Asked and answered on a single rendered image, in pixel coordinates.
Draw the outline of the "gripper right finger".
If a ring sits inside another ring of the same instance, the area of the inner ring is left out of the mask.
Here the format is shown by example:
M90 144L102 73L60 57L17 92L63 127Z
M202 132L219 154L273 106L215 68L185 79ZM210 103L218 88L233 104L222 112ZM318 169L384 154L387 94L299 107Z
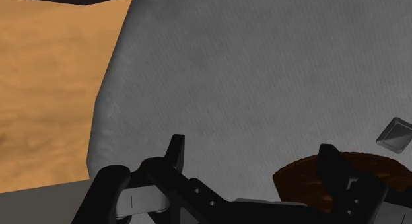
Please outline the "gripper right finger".
M320 145L318 178L340 224L412 224L412 192L397 192L377 176L355 169L333 145Z

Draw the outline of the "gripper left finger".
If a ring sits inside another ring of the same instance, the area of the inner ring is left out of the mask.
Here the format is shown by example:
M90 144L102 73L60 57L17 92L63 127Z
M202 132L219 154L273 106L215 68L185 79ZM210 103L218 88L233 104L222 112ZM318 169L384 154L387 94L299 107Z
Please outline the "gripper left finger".
M196 178L182 175L184 135L175 134L163 157L99 170L71 224L130 224L146 213L155 224L230 224L228 201Z

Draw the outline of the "dark brown bowl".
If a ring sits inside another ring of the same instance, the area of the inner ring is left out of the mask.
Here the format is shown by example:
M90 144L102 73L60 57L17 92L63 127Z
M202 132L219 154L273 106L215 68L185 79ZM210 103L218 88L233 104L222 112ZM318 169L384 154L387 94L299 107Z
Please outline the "dark brown bowl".
M370 153L344 152L359 171L377 176L390 188L403 192L412 186L412 172L395 159ZM331 197L316 176L317 156L312 155L287 164L273 175L273 182L283 202L301 202L329 213Z

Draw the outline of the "grey square flat object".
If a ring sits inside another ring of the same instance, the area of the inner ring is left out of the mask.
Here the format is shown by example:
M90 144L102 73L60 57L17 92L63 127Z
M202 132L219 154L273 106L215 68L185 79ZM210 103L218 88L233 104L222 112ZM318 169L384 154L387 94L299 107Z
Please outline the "grey square flat object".
M412 124L394 117L379 135L376 144L400 154L412 142Z

